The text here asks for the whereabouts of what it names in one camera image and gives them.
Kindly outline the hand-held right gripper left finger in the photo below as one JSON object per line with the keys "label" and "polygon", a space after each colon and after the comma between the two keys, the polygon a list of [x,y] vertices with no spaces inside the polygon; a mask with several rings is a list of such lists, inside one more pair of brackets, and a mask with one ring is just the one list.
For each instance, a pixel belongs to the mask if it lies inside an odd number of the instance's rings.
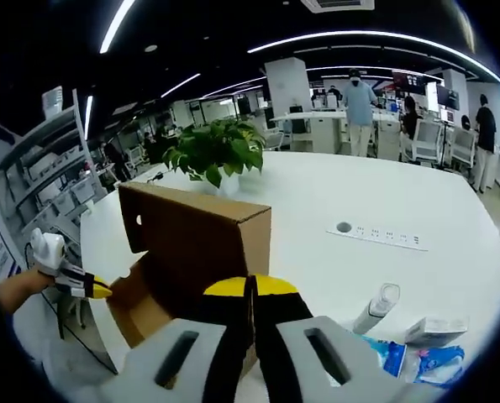
{"label": "hand-held right gripper left finger", "polygon": [[209,286],[191,316],[177,318],[126,358],[102,387],[109,402],[232,402],[252,344],[250,277]]}

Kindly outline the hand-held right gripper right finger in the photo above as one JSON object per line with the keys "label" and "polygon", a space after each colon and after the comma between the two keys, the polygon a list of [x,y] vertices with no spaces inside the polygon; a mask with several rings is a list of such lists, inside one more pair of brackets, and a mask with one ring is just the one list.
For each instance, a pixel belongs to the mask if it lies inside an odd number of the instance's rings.
{"label": "hand-held right gripper right finger", "polygon": [[394,402],[397,378],[377,352],[326,316],[316,317],[297,288],[252,278],[255,348],[271,402]]}

